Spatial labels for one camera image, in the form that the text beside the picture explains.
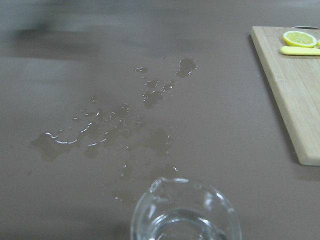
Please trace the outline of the small clear glass measuring cup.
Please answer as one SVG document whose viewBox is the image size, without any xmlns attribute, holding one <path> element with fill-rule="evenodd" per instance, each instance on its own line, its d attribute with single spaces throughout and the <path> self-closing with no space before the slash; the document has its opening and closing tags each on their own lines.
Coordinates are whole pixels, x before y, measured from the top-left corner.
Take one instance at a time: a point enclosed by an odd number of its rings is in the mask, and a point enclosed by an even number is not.
<svg viewBox="0 0 320 240">
<path fill-rule="evenodd" d="M 132 240 L 241 240 L 230 201 L 214 186 L 187 178 L 158 178 L 140 197 Z"/>
</svg>

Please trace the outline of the wooden cutting board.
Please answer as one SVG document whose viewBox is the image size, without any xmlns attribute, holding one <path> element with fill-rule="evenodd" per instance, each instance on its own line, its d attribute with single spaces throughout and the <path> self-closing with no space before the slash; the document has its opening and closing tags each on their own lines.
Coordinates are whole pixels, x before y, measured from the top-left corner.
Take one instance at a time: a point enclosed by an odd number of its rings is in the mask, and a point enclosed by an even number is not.
<svg viewBox="0 0 320 240">
<path fill-rule="evenodd" d="M 289 27 L 253 26 L 251 38 L 302 165 L 320 164 L 320 58 L 284 55 Z"/>
</svg>

